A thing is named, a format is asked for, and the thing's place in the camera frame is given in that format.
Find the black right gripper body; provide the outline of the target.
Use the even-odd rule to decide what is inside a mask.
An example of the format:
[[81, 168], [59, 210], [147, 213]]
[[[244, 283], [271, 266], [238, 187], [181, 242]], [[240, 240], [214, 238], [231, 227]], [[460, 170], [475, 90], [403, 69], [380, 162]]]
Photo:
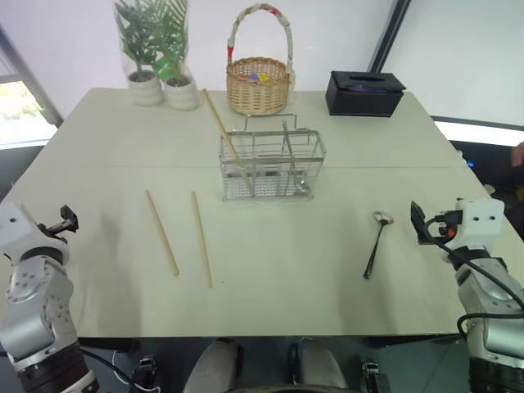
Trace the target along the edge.
[[463, 212], [461, 210], [447, 210], [430, 219], [427, 227], [430, 228], [433, 224], [437, 224], [440, 236], [436, 237], [436, 240], [445, 244], [455, 238], [462, 220]]

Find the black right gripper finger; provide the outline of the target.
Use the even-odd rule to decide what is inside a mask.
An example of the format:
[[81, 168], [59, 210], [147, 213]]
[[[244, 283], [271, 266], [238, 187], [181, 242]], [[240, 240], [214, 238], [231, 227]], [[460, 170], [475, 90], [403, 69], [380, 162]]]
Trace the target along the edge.
[[425, 214], [420, 205], [415, 201], [411, 201], [410, 204], [410, 220], [417, 234], [418, 244], [429, 245], [431, 240], [427, 235]]

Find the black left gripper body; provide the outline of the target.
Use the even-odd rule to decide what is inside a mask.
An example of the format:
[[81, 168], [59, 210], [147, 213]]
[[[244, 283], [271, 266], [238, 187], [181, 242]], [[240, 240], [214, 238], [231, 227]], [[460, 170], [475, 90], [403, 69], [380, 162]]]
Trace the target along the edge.
[[46, 226], [45, 224], [37, 224], [37, 228], [47, 237], [55, 238], [62, 242], [67, 242], [64, 237], [60, 236], [60, 233], [68, 229], [68, 220], [65, 219], [58, 224]]

